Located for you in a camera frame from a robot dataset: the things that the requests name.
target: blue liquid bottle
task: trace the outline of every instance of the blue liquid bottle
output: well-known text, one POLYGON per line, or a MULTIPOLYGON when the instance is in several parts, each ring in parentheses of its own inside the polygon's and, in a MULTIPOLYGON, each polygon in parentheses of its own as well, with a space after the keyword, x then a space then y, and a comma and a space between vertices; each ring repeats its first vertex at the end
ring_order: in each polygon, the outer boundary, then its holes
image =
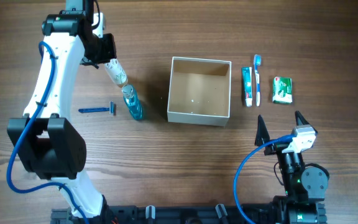
POLYGON ((124 94, 124 102, 132 117, 135 120, 143 119, 142 105, 137 97, 135 88, 132 85, 125 85, 122 88, 122 94, 124 94))

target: open box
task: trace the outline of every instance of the open box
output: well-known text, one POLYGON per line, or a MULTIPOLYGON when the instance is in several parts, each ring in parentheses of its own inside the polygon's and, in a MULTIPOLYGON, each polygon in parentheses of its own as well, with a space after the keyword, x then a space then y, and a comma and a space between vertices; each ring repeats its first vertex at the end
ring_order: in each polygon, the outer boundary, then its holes
POLYGON ((173 57, 168 121, 225 126, 230 89, 231 62, 173 57))

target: toothbrush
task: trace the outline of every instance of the toothbrush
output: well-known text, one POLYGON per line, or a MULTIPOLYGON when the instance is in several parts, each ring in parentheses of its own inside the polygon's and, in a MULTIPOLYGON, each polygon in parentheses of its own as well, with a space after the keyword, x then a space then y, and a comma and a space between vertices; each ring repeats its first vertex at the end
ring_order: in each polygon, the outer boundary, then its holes
POLYGON ((260 84, 259 84, 259 72, 258 66, 262 63, 262 56, 255 55, 254 57, 254 69, 255 69, 255 80, 256 80, 256 106, 260 104, 260 84))

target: green soap box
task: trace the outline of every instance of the green soap box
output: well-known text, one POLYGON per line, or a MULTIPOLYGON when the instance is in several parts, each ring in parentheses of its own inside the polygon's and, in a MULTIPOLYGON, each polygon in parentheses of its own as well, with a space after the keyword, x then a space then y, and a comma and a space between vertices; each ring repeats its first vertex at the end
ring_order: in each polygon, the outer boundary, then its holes
POLYGON ((275 77, 273 80, 273 103, 292 103, 292 79, 275 77))

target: wooden table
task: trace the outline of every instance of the wooden table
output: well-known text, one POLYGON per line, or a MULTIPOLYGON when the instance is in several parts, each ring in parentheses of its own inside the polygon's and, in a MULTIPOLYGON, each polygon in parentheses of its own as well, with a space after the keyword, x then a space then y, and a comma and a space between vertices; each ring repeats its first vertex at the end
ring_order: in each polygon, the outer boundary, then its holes
MULTIPOLYGON (((6 184, 12 143, 9 118, 22 115, 40 68, 41 23, 64 8, 0 0, 0 223, 49 223, 51 208, 67 203, 55 188, 19 195, 6 184)), ((290 133, 300 110, 319 131, 305 162, 331 173, 329 223, 358 223, 358 1, 115 1, 100 2, 117 54, 143 101, 147 119, 134 121, 104 69, 80 67, 72 123, 85 139, 85 169, 110 205, 233 205, 232 180, 255 148, 257 116, 273 138, 290 133), (241 67, 261 54, 261 105, 241 101, 241 67), (231 117, 225 128, 166 121, 173 56, 232 62, 231 117), (291 77, 294 103, 272 103, 272 80, 291 77), (117 104, 117 115, 78 108, 117 104)), ((242 203, 283 195, 275 156, 257 153, 239 179, 242 203)), ((17 158, 14 182, 44 182, 17 158)))

